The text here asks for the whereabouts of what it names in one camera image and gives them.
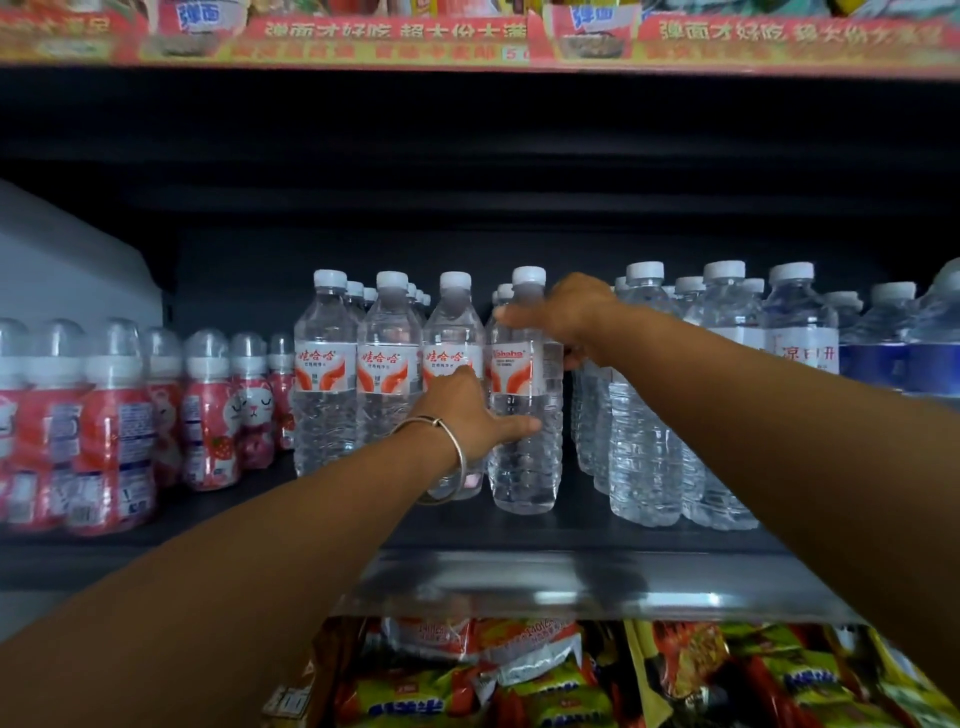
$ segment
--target person's right arm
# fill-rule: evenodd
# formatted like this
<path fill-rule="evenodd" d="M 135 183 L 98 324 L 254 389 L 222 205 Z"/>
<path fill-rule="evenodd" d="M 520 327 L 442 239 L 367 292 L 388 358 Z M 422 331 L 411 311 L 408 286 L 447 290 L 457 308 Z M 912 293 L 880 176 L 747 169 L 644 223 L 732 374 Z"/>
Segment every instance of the person's right arm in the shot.
<path fill-rule="evenodd" d="M 541 306 L 496 315 L 618 370 L 770 531 L 960 703 L 960 416 L 619 303 L 582 274 Z"/>

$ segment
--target bangle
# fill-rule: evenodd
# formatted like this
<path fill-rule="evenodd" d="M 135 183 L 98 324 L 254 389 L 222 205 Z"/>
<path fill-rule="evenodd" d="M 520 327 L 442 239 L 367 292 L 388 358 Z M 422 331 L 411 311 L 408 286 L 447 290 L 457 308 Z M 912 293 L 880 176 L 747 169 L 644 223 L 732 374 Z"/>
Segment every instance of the bangle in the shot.
<path fill-rule="evenodd" d="M 449 503 L 460 494 L 460 491 L 464 489 L 464 485 L 467 484 L 467 457 L 464 455 L 464 449 L 460 447 L 460 442 L 453 434 L 453 430 L 446 426 L 446 423 L 439 417 L 429 417 L 427 415 L 408 417 L 406 420 L 390 430 L 390 434 L 398 432 L 410 423 L 427 423 L 432 427 L 441 427 L 449 436 L 450 440 L 453 441 L 453 447 L 457 449 L 457 458 L 460 460 L 460 482 L 457 484 L 457 487 L 453 490 L 453 492 L 448 496 L 441 498 L 430 496 L 427 493 L 424 493 L 422 496 L 417 498 L 417 503 L 419 505 L 443 505 L 444 503 Z"/>

